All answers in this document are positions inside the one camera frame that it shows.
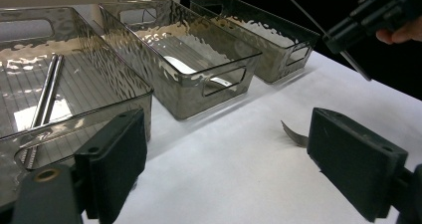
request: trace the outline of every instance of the small metal object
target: small metal object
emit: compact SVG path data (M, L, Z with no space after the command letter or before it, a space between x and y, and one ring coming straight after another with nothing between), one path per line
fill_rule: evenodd
M41 91L40 100L35 110L31 127L46 124L50 120L55 99L56 86L60 75L61 67L64 63L64 56L54 54L47 71L47 78ZM26 168L32 168L37 154L37 146L25 149L21 156L21 161Z
M300 147L307 147L308 146L308 137L304 135L300 135L293 130L291 130L283 121L283 129L285 130L286 134Z

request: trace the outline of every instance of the table surface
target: table surface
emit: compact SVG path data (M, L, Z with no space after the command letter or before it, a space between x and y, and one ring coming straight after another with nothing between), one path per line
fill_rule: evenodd
M74 6L87 21L92 5ZM179 121L152 99L151 140L115 223L368 223L283 130L308 135L313 108L341 112L422 163L422 102L317 52L304 71ZM386 219L395 223L392 207ZM99 223L83 214L84 223Z

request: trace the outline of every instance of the human hand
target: human hand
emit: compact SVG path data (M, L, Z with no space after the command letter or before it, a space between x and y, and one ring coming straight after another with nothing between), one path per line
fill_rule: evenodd
M375 35L379 41L388 45L404 43L410 40L422 42L422 16L414 21L407 22L394 32L380 29Z

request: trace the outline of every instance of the clear plastic bin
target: clear plastic bin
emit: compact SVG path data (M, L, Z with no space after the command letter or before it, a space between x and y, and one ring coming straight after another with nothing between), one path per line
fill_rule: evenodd
M102 3L105 40L176 119L245 93L261 51L172 0Z
M1 10L0 28L0 206L29 171L72 164L74 151L122 112L143 109L150 139L152 86L75 9ZM33 125L54 54L64 62L53 109Z
M241 0L190 0L190 9L263 52L255 75L268 84L300 73L319 34Z

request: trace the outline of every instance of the metal rod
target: metal rod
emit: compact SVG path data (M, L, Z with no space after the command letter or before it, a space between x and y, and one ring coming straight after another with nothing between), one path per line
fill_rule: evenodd
M354 60L354 58L347 52L342 51L340 54L354 67L354 69L359 72L367 81L371 81L372 78L369 74Z
M43 90L40 95L40 100L35 110L35 115L31 127L46 124L50 120L55 100L56 86L63 62L63 55L53 55L52 61L49 65L49 70L47 72L47 78L44 82ZM36 154L37 146L24 150L21 161L26 168L32 168Z
M295 0L291 0L291 2L293 2L293 4L295 4L299 10L301 10L301 12L303 12L324 34L330 38L328 32L322 26L320 26L319 23L301 5L299 5L298 2Z

